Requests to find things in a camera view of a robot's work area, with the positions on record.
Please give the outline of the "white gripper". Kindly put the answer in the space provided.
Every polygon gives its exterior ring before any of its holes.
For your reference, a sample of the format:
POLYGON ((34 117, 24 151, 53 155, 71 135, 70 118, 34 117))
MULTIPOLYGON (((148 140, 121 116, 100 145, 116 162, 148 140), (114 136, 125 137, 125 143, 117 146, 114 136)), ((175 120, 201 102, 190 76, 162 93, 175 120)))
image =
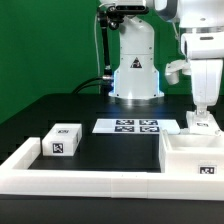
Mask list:
POLYGON ((195 114, 207 116, 207 106, 218 100, 224 59, 224 31, 184 33, 181 51, 191 71, 191 85, 195 114))

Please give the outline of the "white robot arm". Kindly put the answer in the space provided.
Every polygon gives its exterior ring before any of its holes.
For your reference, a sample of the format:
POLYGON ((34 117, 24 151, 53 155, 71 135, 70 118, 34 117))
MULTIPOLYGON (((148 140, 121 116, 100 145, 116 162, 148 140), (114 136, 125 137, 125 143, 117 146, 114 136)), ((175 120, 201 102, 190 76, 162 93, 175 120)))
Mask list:
POLYGON ((224 60, 224 0, 100 0, 105 28, 120 35, 120 64, 109 95, 122 100, 159 99, 159 74, 154 66, 154 29, 139 16, 153 10, 183 33, 184 55, 166 66, 167 81, 176 84, 178 73, 191 77, 195 116, 206 117, 216 104, 224 60))

